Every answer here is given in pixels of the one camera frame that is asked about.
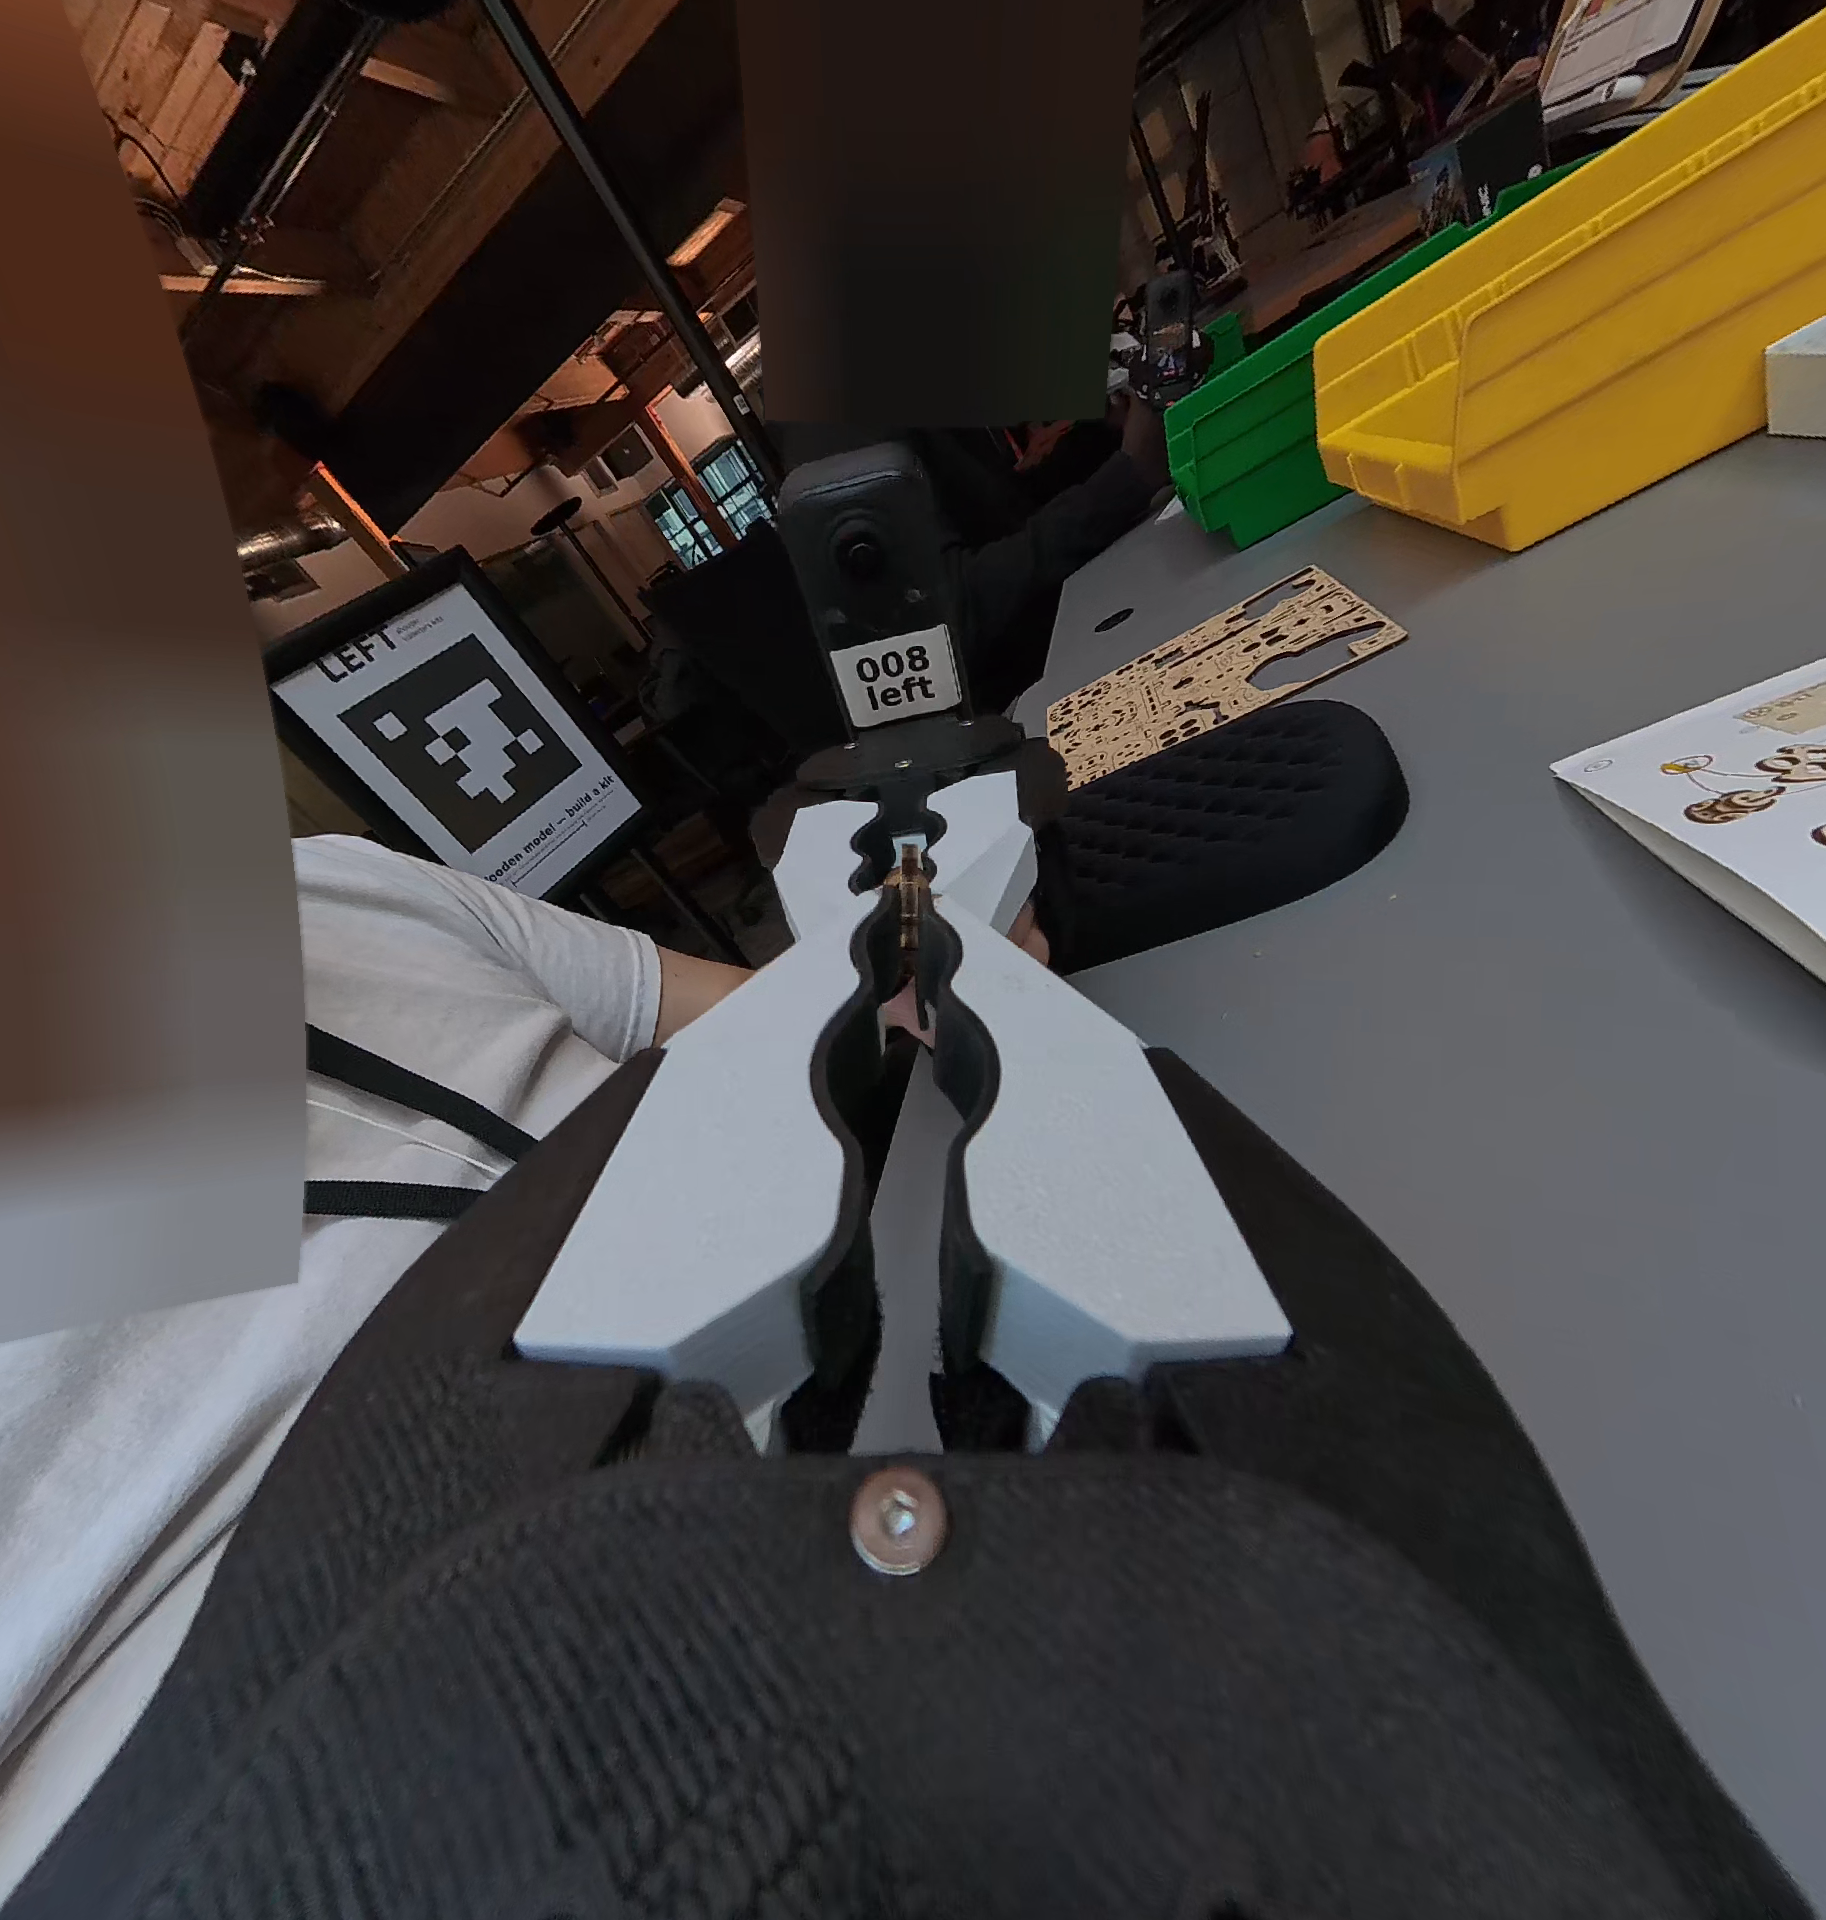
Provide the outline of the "green plastic bin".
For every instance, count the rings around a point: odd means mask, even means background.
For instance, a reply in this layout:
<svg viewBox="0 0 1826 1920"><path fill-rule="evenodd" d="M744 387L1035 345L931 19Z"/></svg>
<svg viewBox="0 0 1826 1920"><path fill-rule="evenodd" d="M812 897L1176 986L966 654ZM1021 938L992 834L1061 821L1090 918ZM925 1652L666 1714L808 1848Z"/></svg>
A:
<svg viewBox="0 0 1826 1920"><path fill-rule="evenodd" d="M1524 206L1580 173L1584 157L1508 186L1497 207L1453 223L1347 293L1321 299L1307 319L1213 375L1167 413L1171 479L1197 525L1255 547L1340 500L1316 434L1315 355L1330 332L1369 307L1395 299L1452 253L1481 245Z"/></svg>

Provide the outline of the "instruction booklet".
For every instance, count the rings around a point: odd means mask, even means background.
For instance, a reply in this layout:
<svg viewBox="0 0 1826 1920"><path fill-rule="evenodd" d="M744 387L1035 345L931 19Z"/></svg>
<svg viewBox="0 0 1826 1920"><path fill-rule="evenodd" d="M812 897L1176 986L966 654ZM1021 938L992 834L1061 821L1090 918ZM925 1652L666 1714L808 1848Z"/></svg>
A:
<svg viewBox="0 0 1826 1920"><path fill-rule="evenodd" d="M1826 657L1550 773L1826 986Z"/></svg>

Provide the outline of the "person in white shirt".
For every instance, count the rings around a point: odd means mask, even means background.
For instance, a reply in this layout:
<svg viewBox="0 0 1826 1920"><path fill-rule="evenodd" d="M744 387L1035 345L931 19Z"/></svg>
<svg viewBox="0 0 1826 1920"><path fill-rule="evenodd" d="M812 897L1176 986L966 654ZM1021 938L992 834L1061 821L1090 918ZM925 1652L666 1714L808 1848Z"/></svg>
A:
<svg viewBox="0 0 1826 1920"><path fill-rule="evenodd" d="M295 843L312 1024L545 1136L660 1019L660 954L370 839ZM304 1226L295 1283L0 1343L0 1908L132 1734L280 1444L434 1243Z"/></svg>

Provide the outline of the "small wooden axle part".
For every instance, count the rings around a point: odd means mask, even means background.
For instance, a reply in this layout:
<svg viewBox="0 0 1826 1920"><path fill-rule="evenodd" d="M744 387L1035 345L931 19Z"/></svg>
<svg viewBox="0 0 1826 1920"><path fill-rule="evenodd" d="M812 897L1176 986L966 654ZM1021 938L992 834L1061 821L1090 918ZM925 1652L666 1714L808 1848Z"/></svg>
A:
<svg viewBox="0 0 1826 1920"><path fill-rule="evenodd" d="M918 835L897 839L897 866L884 880L884 893L891 891L898 909L898 986L918 980L926 918L931 911L931 870L926 843Z"/></svg>

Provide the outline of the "laser-cut wooden sheet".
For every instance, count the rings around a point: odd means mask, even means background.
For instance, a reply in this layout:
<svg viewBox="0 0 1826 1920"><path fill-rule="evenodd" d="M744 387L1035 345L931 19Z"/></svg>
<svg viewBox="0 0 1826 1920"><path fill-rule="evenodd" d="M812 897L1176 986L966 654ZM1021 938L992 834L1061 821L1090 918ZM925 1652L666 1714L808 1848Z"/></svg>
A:
<svg viewBox="0 0 1826 1920"><path fill-rule="evenodd" d="M1407 641L1307 563L1049 705L1070 789L1215 732Z"/></svg>

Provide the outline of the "black mesh wrist rest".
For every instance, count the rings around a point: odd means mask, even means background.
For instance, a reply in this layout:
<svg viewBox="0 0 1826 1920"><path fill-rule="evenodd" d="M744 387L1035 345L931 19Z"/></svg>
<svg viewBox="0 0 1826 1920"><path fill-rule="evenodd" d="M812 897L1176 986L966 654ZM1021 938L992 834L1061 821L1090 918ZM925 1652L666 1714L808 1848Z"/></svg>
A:
<svg viewBox="0 0 1826 1920"><path fill-rule="evenodd" d="M1183 740L1074 789L1040 831L1049 965L1084 973L1311 897L1381 855L1409 805L1391 741L1347 703Z"/></svg>

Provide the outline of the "framed marker sign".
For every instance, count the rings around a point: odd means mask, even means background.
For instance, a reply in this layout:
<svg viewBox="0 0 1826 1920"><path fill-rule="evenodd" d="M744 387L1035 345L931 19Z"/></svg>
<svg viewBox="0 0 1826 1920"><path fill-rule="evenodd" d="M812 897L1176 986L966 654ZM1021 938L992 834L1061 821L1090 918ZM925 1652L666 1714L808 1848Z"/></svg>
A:
<svg viewBox="0 0 1826 1920"><path fill-rule="evenodd" d="M617 740L458 547L261 669L280 741L383 845L563 902L649 835Z"/></svg>

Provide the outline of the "person's left forearm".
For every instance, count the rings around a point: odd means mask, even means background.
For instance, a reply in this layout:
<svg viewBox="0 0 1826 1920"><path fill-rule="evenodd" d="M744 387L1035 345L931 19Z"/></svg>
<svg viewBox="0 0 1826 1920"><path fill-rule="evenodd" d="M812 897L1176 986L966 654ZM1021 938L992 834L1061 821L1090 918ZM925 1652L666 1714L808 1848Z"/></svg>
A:
<svg viewBox="0 0 1826 1920"><path fill-rule="evenodd" d="M685 1033L695 1019L704 1019L757 970L718 959L685 954L674 948L653 948L659 959L660 995L652 1046L663 1046Z"/></svg>

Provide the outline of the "grey desk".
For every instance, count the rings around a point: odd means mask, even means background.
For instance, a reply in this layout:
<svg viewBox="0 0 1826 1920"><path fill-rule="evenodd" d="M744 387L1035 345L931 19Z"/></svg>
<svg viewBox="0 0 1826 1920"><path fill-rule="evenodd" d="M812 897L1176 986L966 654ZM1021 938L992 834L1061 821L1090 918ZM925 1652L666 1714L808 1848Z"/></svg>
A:
<svg viewBox="0 0 1826 1920"><path fill-rule="evenodd" d="M1067 583L1021 715L1303 563L1409 632L1332 685L1407 828L1078 986L1427 1286L1826 1916L1826 987L1550 775L1826 656L1826 441L1750 437L1515 557L1356 500L1249 550L1149 521Z"/></svg>

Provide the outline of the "yellow plastic bin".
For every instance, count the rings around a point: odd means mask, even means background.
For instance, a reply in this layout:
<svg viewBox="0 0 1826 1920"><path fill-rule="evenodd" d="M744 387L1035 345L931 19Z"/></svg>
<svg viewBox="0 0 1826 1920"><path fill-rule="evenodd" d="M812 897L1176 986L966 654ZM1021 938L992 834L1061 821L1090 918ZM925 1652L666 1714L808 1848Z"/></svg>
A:
<svg viewBox="0 0 1826 1920"><path fill-rule="evenodd" d="M1767 424L1826 318L1826 8L1315 347L1333 485L1517 553Z"/></svg>

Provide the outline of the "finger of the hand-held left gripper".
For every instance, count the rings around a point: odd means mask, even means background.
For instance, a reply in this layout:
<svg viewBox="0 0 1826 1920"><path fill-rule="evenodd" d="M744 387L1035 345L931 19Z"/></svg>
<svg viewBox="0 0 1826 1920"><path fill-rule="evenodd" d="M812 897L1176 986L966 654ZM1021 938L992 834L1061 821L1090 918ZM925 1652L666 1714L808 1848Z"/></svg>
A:
<svg viewBox="0 0 1826 1920"><path fill-rule="evenodd" d="M877 817L875 800L823 800L794 814L775 878L798 944L849 956L856 929L877 912L882 890L856 845Z"/></svg>
<svg viewBox="0 0 1826 1920"><path fill-rule="evenodd" d="M926 810L944 823L928 845L925 936L959 911L1007 936L1041 936L1035 830L1021 810L1017 770L985 771L934 791Z"/></svg>

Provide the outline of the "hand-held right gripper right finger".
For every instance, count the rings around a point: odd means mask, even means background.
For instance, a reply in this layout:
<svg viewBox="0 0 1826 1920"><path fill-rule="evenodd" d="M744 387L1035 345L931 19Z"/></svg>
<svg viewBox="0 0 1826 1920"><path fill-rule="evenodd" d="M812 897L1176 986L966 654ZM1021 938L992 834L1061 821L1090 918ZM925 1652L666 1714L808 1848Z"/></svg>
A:
<svg viewBox="0 0 1826 1920"><path fill-rule="evenodd" d="M1037 1448L1092 1380L1281 1357L1293 1329L1154 1055L936 891L925 936L945 1136L936 1370L948 1448Z"/></svg>

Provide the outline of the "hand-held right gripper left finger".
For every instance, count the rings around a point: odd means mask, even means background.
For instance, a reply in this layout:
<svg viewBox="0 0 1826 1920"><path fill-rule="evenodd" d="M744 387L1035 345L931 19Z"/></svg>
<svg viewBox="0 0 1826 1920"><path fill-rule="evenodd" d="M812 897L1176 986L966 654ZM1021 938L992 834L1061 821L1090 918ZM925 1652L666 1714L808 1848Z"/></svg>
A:
<svg viewBox="0 0 1826 1920"><path fill-rule="evenodd" d="M877 890L665 1044L517 1354L713 1384L783 1450L851 1452L884 1330L890 987Z"/></svg>

